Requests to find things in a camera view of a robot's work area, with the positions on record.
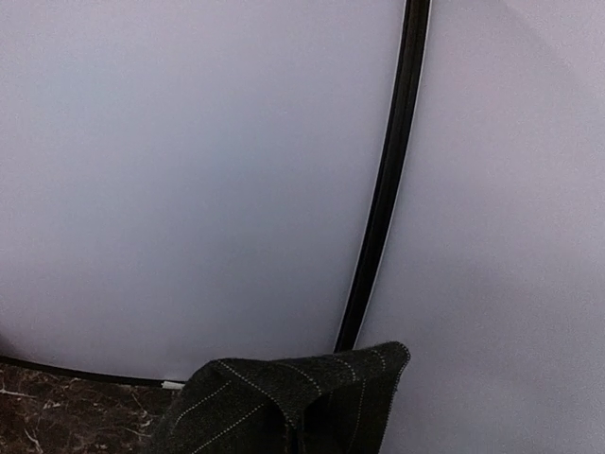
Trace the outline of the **black clothes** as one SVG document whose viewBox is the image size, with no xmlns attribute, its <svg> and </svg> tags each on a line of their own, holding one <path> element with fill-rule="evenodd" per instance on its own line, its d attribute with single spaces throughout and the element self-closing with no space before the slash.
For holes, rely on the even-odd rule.
<svg viewBox="0 0 605 454">
<path fill-rule="evenodd" d="M 377 453 L 408 349 L 215 359 L 184 383 L 147 453 Z"/>
</svg>

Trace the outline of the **right black frame post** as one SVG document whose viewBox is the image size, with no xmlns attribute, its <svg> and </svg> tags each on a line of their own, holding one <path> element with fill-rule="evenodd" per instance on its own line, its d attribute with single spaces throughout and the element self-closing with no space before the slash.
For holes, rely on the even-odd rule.
<svg viewBox="0 0 605 454">
<path fill-rule="evenodd" d="M 387 244 L 422 76 L 431 2 L 406 2 L 389 118 L 354 278 L 334 347 L 354 349 Z"/>
</svg>

